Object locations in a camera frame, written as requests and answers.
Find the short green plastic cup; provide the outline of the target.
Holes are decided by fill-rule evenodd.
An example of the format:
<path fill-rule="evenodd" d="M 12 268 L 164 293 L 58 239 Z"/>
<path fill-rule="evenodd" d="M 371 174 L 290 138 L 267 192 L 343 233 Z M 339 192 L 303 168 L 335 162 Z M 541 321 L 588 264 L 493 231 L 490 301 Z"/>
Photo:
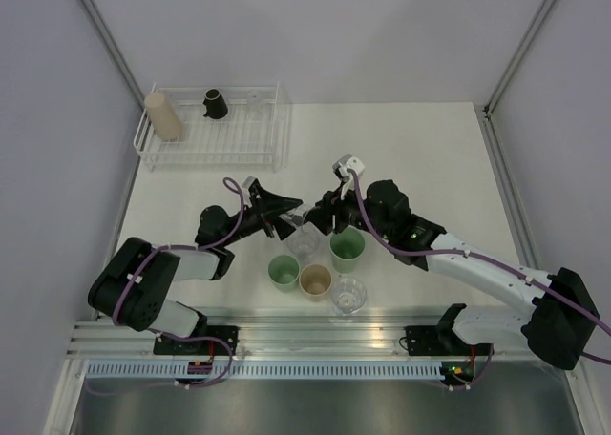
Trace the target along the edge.
<path fill-rule="evenodd" d="M 301 267 L 294 257 L 279 255 L 269 262 L 267 273 L 273 285 L 279 291 L 286 293 L 297 287 Z"/>

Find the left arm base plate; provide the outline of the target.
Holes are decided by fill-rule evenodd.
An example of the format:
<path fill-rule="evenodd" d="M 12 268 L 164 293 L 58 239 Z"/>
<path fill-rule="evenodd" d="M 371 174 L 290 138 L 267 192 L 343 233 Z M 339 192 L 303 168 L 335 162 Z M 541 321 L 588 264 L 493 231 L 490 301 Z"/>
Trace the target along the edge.
<path fill-rule="evenodd" d="M 197 334 L 193 338 L 180 339 L 163 334 L 155 341 L 156 356 L 211 356 L 228 357 L 235 354 L 239 343 L 240 329 L 235 325 L 208 325 L 204 331 L 206 340 Z"/>

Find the tall green plastic cup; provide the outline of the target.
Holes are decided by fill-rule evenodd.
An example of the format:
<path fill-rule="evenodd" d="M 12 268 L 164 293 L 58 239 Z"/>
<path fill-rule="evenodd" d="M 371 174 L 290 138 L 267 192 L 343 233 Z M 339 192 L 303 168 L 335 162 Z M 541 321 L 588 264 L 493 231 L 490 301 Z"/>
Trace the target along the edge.
<path fill-rule="evenodd" d="M 340 274 L 353 272 L 365 248 L 365 238 L 355 228 L 348 227 L 343 232 L 334 234 L 329 241 L 334 269 Z"/>

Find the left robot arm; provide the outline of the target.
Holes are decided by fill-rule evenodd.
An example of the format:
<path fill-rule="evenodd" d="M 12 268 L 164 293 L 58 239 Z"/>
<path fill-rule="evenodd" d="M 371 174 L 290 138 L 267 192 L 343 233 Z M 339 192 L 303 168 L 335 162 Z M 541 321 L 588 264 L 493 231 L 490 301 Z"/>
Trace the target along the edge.
<path fill-rule="evenodd" d="M 223 278 L 235 258 L 230 245 L 260 231 L 270 238 L 288 238 L 295 226 L 284 216 L 303 205 L 300 199 L 266 191 L 254 177 L 243 185 L 230 177 L 222 182 L 239 197 L 236 214 L 219 205 L 206 207 L 193 244 L 156 247 L 142 238 L 127 238 L 90 288 L 90 307 L 116 325 L 175 338 L 186 354 L 202 352 L 208 344 L 206 317 L 168 299 L 177 274 L 187 280 Z"/>

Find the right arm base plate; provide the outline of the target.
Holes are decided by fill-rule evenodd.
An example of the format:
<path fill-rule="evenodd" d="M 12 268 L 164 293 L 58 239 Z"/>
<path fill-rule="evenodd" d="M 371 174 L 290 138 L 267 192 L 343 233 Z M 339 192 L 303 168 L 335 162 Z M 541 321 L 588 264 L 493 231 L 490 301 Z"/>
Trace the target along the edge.
<path fill-rule="evenodd" d="M 432 325 L 405 327 L 404 343 L 410 357 L 471 357 L 487 356 L 490 343 L 467 344 L 452 330 L 437 332 Z"/>

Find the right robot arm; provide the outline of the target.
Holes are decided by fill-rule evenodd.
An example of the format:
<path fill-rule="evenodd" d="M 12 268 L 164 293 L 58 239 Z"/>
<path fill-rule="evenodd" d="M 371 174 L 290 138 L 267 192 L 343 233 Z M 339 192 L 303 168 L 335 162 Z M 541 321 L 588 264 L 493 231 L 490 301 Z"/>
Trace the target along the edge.
<path fill-rule="evenodd" d="M 402 263 L 464 282 L 513 309 L 513 316 L 486 320 L 477 310 L 452 305 L 435 327 L 436 343 L 448 354 L 467 345 L 514 342 L 555 368 L 572 370 L 600 326 L 578 273 L 548 273 L 490 257 L 415 214 L 391 180 L 376 181 L 364 193 L 328 191 L 305 219 L 325 235 L 349 226 L 368 232 Z"/>

